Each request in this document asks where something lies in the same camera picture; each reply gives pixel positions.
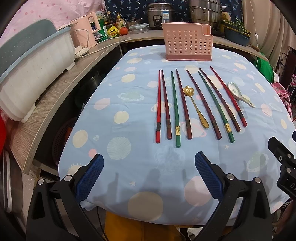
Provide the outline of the green chopstick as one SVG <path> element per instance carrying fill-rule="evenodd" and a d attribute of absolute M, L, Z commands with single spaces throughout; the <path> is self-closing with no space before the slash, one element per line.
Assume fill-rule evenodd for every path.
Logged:
<path fill-rule="evenodd" d="M 178 111 L 178 101 L 176 94 L 176 86 L 174 74 L 171 71 L 171 84 L 173 88 L 173 101 L 174 101 L 174 116 L 175 116 L 175 144 L 177 148 L 181 147 L 181 136 L 180 136 L 180 121 L 179 121 L 179 111 Z"/>
<path fill-rule="evenodd" d="M 211 87 L 208 85 L 207 81 L 205 80 L 204 76 L 202 75 L 202 73 L 200 71 L 198 71 L 200 77 L 202 78 L 208 92 L 210 93 L 210 96 L 212 97 L 214 103 L 215 103 L 215 106 L 217 107 L 217 110 L 218 110 L 218 113 L 220 114 L 221 116 L 221 119 L 223 121 L 223 124 L 224 124 L 224 127 L 225 127 L 225 130 L 227 132 L 227 135 L 229 137 L 229 141 L 230 143 L 234 143 L 235 142 L 235 139 L 234 139 L 234 136 L 233 136 L 233 133 L 232 133 L 232 130 L 230 128 L 230 125 L 229 125 L 229 122 L 227 121 L 227 118 L 225 117 L 225 114 L 224 112 L 222 111 L 222 108 L 219 104 L 219 102 L 217 101 L 217 98 L 215 97 L 215 94 L 213 93 L 213 91 L 211 90 Z"/>

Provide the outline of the pink perforated utensil basket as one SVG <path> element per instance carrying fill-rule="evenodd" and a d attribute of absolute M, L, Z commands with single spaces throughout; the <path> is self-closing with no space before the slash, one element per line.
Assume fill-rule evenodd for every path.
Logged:
<path fill-rule="evenodd" d="M 163 23 L 168 61 L 211 61 L 211 26 L 199 23 Z"/>

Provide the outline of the pink electric kettle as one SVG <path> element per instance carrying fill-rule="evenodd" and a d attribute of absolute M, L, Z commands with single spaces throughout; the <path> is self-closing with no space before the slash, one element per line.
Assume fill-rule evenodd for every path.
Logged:
<path fill-rule="evenodd" d="M 100 24 L 95 12 L 81 16 L 70 22 L 76 31 L 79 44 L 88 49 L 96 46 Z"/>

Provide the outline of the navy leaf print cloth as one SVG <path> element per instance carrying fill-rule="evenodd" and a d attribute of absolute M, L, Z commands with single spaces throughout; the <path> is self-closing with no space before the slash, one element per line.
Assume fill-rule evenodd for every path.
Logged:
<path fill-rule="evenodd" d="M 106 8 L 112 13 L 114 18 L 120 13 L 124 18 L 130 20 L 132 17 L 142 18 L 147 22 L 147 6 L 151 3 L 170 3 L 173 4 L 175 15 L 174 20 L 177 22 L 190 22 L 190 10 L 188 1 L 184 0 L 107 0 Z M 242 20 L 243 4 L 239 0 L 221 1 L 225 11 L 231 16 L 231 20 Z"/>

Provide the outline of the beige curtain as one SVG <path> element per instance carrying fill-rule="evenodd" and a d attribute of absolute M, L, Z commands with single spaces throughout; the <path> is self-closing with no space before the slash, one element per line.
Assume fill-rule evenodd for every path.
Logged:
<path fill-rule="evenodd" d="M 271 1 L 242 1 L 243 18 L 257 46 L 275 67 L 282 53 L 295 49 L 295 33 L 280 10 Z"/>

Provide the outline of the green plastic bag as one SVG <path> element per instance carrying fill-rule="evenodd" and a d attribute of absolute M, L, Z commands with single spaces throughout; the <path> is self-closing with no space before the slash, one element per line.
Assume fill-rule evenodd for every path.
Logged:
<path fill-rule="evenodd" d="M 253 64 L 270 84 L 274 83 L 274 71 L 269 62 L 257 57 Z"/>

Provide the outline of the stainless steel steamer pot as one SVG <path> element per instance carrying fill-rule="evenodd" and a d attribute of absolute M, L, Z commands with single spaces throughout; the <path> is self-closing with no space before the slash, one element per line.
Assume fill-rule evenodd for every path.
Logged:
<path fill-rule="evenodd" d="M 190 0 L 189 9 L 193 23 L 208 24 L 211 28 L 218 26 L 221 18 L 219 0 Z"/>

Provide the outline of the bright red chopstick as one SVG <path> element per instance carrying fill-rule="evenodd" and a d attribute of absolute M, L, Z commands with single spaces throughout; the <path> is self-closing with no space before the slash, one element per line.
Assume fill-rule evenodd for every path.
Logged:
<path fill-rule="evenodd" d="M 157 101 L 157 122 L 156 122 L 156 143 L 161 140 L 161 71 L 158 75 L 158 101 Z"/>
<path fill-rule="evenodd" d="M 214 68 L 212 66 L 210 66 L 210 69 L 213 71 L 213 73 L 216 75 L 216 77 L 218 78 L 218 80 L 220 81 L 220 83 L 222 84 L 223 88 L 225 89 L 225 91 L 227 92 L 229 98 L 231 99 L 233 105 L 234 105 L 234 108 L 236 109 L 240 119 L 241 119 L 241 122 L 242 122 L 242 125 L 243 127 L 247 127 L 247 122 L 246 122 L 246 119 L 239 107 L 239 105 L 237 104 L 237 101 L 234 99 L 233 95 L 231 94 L 230 90 L 228 89 L 228 87 L 226 86 L 226 84 L 224 83 L 224 81 L 222 80 L 222 78 L 218 75 L 218 73 L 214 70 Z"/>

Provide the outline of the red tomato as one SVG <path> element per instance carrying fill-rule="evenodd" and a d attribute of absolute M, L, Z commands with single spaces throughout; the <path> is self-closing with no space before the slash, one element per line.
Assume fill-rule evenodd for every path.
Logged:
<path fill-rule="evenodd" d="M 120 33 L 120 35 L 127 35 L 128 34 L 128 28 L 126 28 L 126 27 L 122 27 L 122 28 L 120 28 L 119 29 L 119 33 Z"/>

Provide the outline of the blue bowl with greens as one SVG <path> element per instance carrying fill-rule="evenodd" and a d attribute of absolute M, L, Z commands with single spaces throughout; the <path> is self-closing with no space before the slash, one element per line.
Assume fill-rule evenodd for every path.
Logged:
<path fill-rule="evenodd" d="M 223 21 L 225 38 L 241 46 L 247 46 L 251 39 L 251 32 L 244 27 L 244 23 L 237 20 Z"/>

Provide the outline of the green tin can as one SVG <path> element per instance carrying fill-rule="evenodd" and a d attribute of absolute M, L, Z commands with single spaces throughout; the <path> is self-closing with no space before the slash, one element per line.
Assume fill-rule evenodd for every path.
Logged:
<path fill-rule="evenodd" d="M 96 27 L 95 23 L 92 24 L 92 30 L 93 30 L 94 39 L 97 43 L 100 43 L 107 39 L 105 31 L 102 28 L 99 30 Z"/>

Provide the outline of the clear food storage container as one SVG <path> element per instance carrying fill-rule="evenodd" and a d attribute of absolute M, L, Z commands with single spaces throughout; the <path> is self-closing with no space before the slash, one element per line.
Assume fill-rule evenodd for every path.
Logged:
<path fill-rule="evenodd" d="M 149 24 L 142 23 L 130 26 L 130 31 L 132 34 L 144 33 L 147 32 L 149 28 Z"/>

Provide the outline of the white ceramic soup spoon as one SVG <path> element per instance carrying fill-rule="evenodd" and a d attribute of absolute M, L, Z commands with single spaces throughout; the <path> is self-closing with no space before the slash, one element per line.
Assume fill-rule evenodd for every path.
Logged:
<path fill-rule="evenodd" d="M 242 95 L 239 87 L 234 82 L 229 82 L 227 84 L 227 87 L 235 99 L 245 102 L 251 108 L 255 108 L 255 105 L 249 99 Z"/>

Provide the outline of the gold flower spoon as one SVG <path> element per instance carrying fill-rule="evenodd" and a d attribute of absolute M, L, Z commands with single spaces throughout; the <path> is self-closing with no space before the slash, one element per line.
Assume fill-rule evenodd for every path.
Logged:
<path fill-rule="evenodd" d="M 209 124 L 208 124 L 208 121 L 205 119 L 205 117 L 203 116 L 203 114 L 200 112 L 200 110 L 198 109 L 194 99 L 193 99 L 193 95 L 194 95 L 194 89 L 190 86 L 185 86 L 183 88 L 183 92 L 184 92 L 184 95 L 189 97 L 191 99 L 191 102 L 194 106 L 194 108 L 196 109 L 196 112 L 198 114 L 198 117 L 199 117 L 199 120 L 201 122 L 201 125 L 204 127 L 204 128 L 208 128 L 209 127 Z"/>

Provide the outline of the white blue dish drainer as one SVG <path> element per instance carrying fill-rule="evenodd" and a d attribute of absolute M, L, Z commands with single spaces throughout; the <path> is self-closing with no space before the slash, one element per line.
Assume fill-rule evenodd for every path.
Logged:
<path fill-rule="evenodd" d="M 39 20 L 1 46 L 1 109 L 8 118 L 25 120 L 48 86 L 75 65 L 70 32 Z"/>

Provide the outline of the yellow snack packet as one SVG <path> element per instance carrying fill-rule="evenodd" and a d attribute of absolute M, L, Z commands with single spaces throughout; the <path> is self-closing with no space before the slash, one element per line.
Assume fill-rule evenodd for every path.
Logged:
<path fill-rule="evenodd" d="M 115 38 L 118 37 L 120 35 L 119 30 L 117 29 L 116 26 L 111 26 L 108 30 L 107 30 L 107 34 L 110 38 Z"/>

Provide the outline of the small steel lidded pot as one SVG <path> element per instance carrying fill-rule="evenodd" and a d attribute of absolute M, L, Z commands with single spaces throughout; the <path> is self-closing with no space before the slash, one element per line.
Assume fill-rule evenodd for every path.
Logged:
<path fill-rule="evenodd" d="M 142 18 L 136 19 L 134 16 L 131 18 L 131 20 L 128 20 L 126 22 L 127 28 L 130 30 L 130 27 L 133 25 L 141 24 L 142 23 Z"/>

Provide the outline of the cooking oil bottle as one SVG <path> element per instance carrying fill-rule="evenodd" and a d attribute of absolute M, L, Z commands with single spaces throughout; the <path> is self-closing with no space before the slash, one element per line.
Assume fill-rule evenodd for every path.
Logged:
<path fill-rule="evenodd" d="M 125 20 L 122 18 L 120 13 L 117 13 L 115 23 L 118 30 L 120 30 L 121 28 L 125 28 Z"/>

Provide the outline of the pink floral curtain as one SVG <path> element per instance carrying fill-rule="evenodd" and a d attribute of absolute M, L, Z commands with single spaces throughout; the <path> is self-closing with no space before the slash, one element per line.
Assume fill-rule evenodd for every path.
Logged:
<path fill-rule="evenodd" d="M 27 1 L 17 11 L 4 30 L 4 33 L 1 36 L 1 45 L 38 20 L 50 20 L 55 28 L 59 29 L 76 18 L 87 15 L 88 13 L 102 11 L 105 8 L 106 5 L 104 0 Z"/>

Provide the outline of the silver rice cooker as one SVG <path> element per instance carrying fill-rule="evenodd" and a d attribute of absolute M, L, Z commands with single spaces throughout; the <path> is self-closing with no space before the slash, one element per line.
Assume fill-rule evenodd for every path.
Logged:
<path fill-rule="evenodd" d="M 174 21 L 174 5 L 170 3 L 150 3 L 147 6 L 147 19 L 151 29 L 162 29 L 162 23 Z"/>

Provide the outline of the light blue planet tablecloth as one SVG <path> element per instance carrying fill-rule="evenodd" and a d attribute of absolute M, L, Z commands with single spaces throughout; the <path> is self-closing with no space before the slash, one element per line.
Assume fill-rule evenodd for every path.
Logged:
<path fill-rule="evenodd" d="M 59 175 L 73 175 L 95 156 L 104 158 L 104 168 L 82 202 L 86 209 L 100 206 L 117 215 L 166 225 L 203 225 L 218 201 L 211 197 L 194 159 L 203 152 L 225 173 L 241 180 L 259 177 L 271 211 L 288 196 L 276 185 L 280 163 L 268 149 L 276 137 L 292 153 L 294 125 L 282 101 L 264 76 L 246 58 L 213 49 L 212 60 L 167 61 L 165 47 L 148 46 L 128 51 L 97 87 L 80 114 L 59 162 Z M 255 108 L 240 102 L 247 127 L 234 132 L 230 143 L 223 121 L 198 71 L 202 69 L 219 90 L 231 111 L 235 108 L 222 84 L 234 82 Z M 158 75 L 163 69 L 170 108 L 172 139 L 167 138 L 164 89 L 161 76 L 161 140 L 156 143 Z M 193 99 L 208 121 L 201 125 L 191 99 L 187 103 L 192 139 L 188 140 L 175 69 L 182 88 L 194 89 Z M 186 70 L 201 89 L 217 122 L 217 139 L 201 98 Z M 175 144 L 175 116 L 171 71 L 178 101 L 181 147 Z"/>

